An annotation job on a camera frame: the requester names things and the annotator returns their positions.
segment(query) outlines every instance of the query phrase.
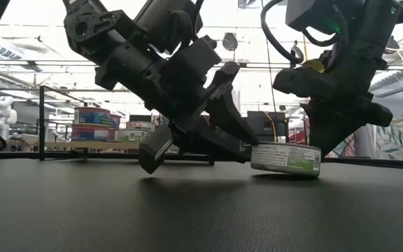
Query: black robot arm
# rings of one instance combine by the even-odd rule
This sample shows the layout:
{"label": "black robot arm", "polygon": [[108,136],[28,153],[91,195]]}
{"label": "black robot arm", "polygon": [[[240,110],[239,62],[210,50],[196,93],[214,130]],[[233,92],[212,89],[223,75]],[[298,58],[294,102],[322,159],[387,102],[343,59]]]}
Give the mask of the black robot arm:
{"label": "black robot arm", "polygon": [[[193,153],[245,162],[237,146],[228,146],[206,120],[250,144],[257,138],[232,102],[232,81],[239,65],[227,62],[204,88],[206,73],[221,62],[216,42],[196,33],[202,28],[203,1],[148,0],[134,20],[122,10],[107,11],[99,0],[64,0],[69,46],[93,61],[96,84],[112,90],[116,83],[138,95],[147,109],[156,109],[170,123],[139,146],[141,166],[153,173],[171,144]],[[173,53],[169,59],[157,54]]]}
{"label": "black robot arm", "polygon": [[302,104],[309,116],[310,145],[321,148],[324,157],[367,123],[389,126],[392,113],[372,102],[368,89],[376,71],[387,67],[382,55],[395,25],[403,23],[403,1],[289,0],[286,23],[304,33],[313,27],[335,34],[319,43],[336,42],[315,64],[284,69],[274,80],[273,87],[281,92],[310,97],[309,104]]}

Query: black table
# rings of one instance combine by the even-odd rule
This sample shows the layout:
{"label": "black table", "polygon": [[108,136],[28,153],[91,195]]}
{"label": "black table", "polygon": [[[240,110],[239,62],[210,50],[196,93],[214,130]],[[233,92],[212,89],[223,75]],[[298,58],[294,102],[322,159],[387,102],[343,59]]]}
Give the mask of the black table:
{"label": "black table", "polygon": [[403,170],[0,160],[0,251],[403,251]]}

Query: can label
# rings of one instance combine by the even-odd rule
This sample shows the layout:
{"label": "can label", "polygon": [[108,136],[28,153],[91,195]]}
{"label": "can label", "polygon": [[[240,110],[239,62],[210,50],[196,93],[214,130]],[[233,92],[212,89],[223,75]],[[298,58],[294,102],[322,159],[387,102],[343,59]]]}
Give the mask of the can label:
{"label": "can label", "polygon": [[108,130],[108,137],[107,141],[114,142],[115,141],[115,129],[109,129]]}
{"label": "can label", "polygon": [[110,115],[110,128],[119,129],[120,118],[118,116]]}
{"label": "can label", "polygon": [[86,141],[106,141],[108,137],[108,131],[97,129],[75,129],[72,132],[72,140],[86,140]]}
{"label": "can label", "polygon": [[110,125],[110,116],[98,111],[75,111],[75,123]]}
{"label": "can label", "polygon": [[138,143],[144,141],[149,135],[150,132],[124,129],[116,131],[115,138],[120,142]]}
{"label": "can label", "polygon": [[319,150],[310,148],[261,144],[253,147],[251,162],[262,165],[298,168],[306,171],[320,170]]}
{"label": "can label", "polygon": [[127,130],[154,132],[155,125],[151,122],[127,122]]}

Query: can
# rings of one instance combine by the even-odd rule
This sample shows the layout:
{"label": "can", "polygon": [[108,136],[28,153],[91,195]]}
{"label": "can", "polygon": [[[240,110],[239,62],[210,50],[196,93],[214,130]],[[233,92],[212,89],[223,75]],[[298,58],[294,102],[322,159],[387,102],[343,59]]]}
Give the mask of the can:
{"label": "can", "polygon": [[110,125],[110,111],[103,108],[79,107],[74,109],[74,123]]}
{"label": "can", "polygon": [[155,124],[151,122],[127,122],[127,130],[141,130],[145,132],[154,132]]}
{"label": "can", "polygon": [[95,124],[73,124],[72,141],[107,141],[108,126]]}
{"label": "can", "polygon": [[115,142],[116,141],[116,129],[113,129],[113,128],[108,129],[107,141],[109,141],[109,142]]}
{"label": "can", "polygon": [[300,174],[320,175],[321,149],[291,143],[261,142],[251,153],[251,168]]}
{"label": "can", "polygon": [[118,129],[116,130],[115,138],[117,139],[117,142],[141,143],[148,136],[150,136],[150,132],[143,130]]}
{"label": "can", "polygon": [[118,130],[121,117],[120,115],[110,114],[110,128]]}

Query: white robot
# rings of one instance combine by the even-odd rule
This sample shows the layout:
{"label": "white robot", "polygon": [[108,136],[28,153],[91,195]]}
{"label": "white robot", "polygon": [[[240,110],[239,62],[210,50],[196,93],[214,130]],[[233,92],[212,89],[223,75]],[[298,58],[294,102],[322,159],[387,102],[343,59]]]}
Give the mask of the white robot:
{"label": "white robot", "polygon": [[17,122],[17,111],[12,109],[13,97],[0,97],[0,136],[8,139],[10,125]]}
{"label": "white robot", "polygon": [[57,130],[53,130],[51,132],[55,137],[57,137],[57,142],[66,142],[68,141],[68,139],[64,138],[64,135],[60,134],[59,132],[57,132]]}

